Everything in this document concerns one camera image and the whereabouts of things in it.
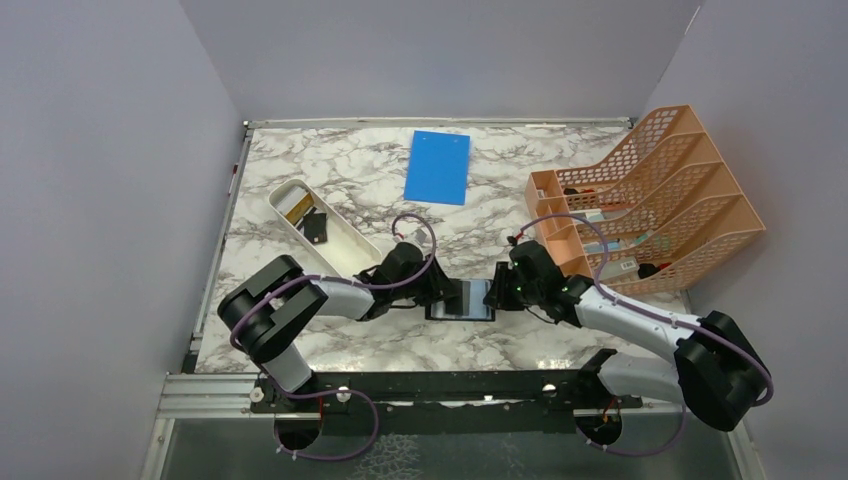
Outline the black leather card holder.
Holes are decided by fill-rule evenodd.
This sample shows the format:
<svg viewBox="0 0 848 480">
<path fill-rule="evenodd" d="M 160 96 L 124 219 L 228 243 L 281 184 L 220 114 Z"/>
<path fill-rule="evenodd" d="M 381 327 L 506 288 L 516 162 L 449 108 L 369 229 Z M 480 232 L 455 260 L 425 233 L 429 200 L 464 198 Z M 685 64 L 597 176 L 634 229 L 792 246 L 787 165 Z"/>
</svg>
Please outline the black leather card holder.
<svg viewBox="0 0 848 480">
<path fill-rule="evenodd" d="M 425 308 L 430 321 L 494 322 L 495 310 L 485 303 L 492 281 L 487 279 L 452 279 L 455 295 L 445 297 Z"/>
</svg>

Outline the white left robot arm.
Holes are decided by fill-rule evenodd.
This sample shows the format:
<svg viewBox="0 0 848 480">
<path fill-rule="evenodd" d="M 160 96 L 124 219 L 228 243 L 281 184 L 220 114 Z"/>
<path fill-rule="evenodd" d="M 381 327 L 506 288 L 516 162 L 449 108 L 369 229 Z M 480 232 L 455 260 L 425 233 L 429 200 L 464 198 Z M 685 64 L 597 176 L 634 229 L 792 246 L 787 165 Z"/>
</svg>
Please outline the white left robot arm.
<svg viewBox="0 0 848 480">
<path fill-rule="evenodd" d="M 433 254 L 400 242 L 383 261 L 351 279 L 307 274 L 290 255 L 280 255 L 231 290 L 217 307 L 234 348 L 276 381 L 276 396 L 298 411 L 313 401 L 313 370 L 294 345 L 316 316 L 372 320 L 398 302 L 426 307 L 459 296 L 458 282 Z"/>
</svg>

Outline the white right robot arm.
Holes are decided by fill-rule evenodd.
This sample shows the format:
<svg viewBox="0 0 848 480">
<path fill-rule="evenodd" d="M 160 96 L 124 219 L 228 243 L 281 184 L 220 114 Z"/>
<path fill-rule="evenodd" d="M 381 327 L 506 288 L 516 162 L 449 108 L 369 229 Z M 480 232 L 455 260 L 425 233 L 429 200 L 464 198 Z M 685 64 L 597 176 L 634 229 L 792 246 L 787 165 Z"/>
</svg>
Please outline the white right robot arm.
<svg viewBox="0 0 848 480">
<path fill-rule="evenodd" d="M 649 358 L 614 349 L 596 354 L 576 383 L 585 404 L 646 397 L 678 403 L 706 425 L 731 431 L 768 393 L 768 370 L 728 315 L 676 314 L 617 294 L 589 276 L 565 275 L 535 241 L 516 245 L 509 257 L 496 266 L 486 306 L 537 307 L 556 323 L 605 332 L 651 352 Z"/>
</svg>

